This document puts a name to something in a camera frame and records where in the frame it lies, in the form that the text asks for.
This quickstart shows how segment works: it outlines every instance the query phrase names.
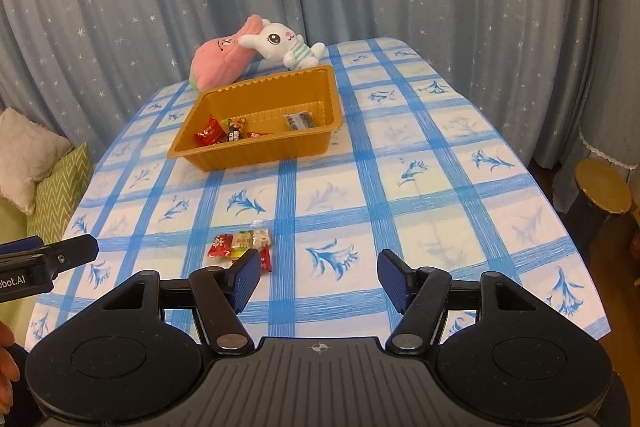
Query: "table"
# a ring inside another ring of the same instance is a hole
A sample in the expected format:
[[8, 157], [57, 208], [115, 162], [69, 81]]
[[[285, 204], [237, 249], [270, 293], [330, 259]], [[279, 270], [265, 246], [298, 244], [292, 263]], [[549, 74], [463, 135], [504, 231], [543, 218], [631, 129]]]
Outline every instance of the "table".
[[[166, 152], [197, 93], [165, 87], [97, 166], [65, 237], [100, 254], [35, 305], [27, 347], [142, 269], [187, 277], [222, 232], [255, 219], [273, 233], [273, 273], [240, 315], [263, 335], [377, 335], [399, 315], [376, 276], [390, 248], [457, 279], [501, 271], [586, 330], [609, 331], [590, 276], [526, 168], [482, 114], [401, 41], [329, 46], [345, 125], [321, 156], [201, 172]], [[246, 78], [281, 71], [254, 62]], [[167, 320], [194, 335], [188, 312]], [[446, 335], [475, 313], [449, 314]]]

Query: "white bunny plush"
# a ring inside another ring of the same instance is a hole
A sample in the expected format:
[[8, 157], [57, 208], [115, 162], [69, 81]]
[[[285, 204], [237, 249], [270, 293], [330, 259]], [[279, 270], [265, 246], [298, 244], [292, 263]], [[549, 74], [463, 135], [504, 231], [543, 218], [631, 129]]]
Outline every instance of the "white bunny plush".
[[238, 44], [243, 48], [258, 51], [268, 60], [281, 60], [289, 70], [303, 70], [318, 65], [326, 46], [316, 42], [309, 47], [302, 35], [283, 24], [262, 19], [262, 31], [257, 35], [242, 35]]

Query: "candy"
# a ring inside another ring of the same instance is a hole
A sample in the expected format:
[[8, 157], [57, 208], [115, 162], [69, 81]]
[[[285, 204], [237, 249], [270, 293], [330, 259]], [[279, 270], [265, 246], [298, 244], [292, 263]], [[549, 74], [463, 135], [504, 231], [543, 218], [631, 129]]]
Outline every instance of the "candy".
[[267, 136], [268, 134], [273, 134], [273, 133], [270, 133], [270, 132], [251, 132], [251, 131], [249, 131], [249, 132], [245, 133], [245, 136], [247, 138], [259, 138], [260, 136]]
[[254, 230], [254, 248], [260, 252], [262, 269], [271, 271], [271, 235], [267, 229]]
[[286, 114], [284, 118], [287, 119], [289, 128], [292, 131], [297, 131], [300, 129], [310, 129], [316, 126], [316, 124], [314, 123], [314, 119], [309, 111]]
[[214, 240], [211, 248], [207, 252], [207, 257], [229, 257], [231, 254], [231, 242], [233, 240], [233, 235], [230, 233], [221, 233], [217, 235]]
[[231, 254], [229, 255], [232, 261], [238, 259], [252, 247], [253, 236], [254, 234], [251, 230], [242, 230], [242, 232], [234, 234], [234, 238], [231, 241]]
[[226, 124], [229, 126], [229, 131], [226, 134], [226, 139], [228, 139], [229, 142], [235, 142], [244, 138], [244, 126], [246, 125], [246, 118], [244, 116], [238, 118], [236, 121], [229, 118], [226, 120]]
[[193, 138], [200, 147], [206, 147], [207, 145], [224, 141], [225, 136], [225, 130], [222, 129], [218, 120], [213, 118], [213, 116], [209, 116], [207, 126], [202, 131], [195, 133]]

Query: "white pillow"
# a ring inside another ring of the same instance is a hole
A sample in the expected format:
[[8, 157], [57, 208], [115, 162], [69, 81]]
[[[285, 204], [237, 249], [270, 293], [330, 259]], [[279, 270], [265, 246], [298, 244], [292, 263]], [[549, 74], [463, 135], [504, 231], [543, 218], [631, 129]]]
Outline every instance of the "white pillow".
[[36, 184], [70, 149], [65, 137], [7, 108], [0, 114], [0, 196], [33, 214]]

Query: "human hand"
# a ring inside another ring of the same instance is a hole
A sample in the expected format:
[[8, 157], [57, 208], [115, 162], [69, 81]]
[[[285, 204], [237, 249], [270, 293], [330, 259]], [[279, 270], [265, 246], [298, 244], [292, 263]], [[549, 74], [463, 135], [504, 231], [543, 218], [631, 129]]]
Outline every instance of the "human hand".
[[[0, 346], [8, 347], [14, 342], [14, 332], [0, 322]], [[11, 383], [20, 380], [20, 369], [4, 347], [0, 347], [0, 414], [9, 414], [9, 409], [14, 404], [14, 388]]]

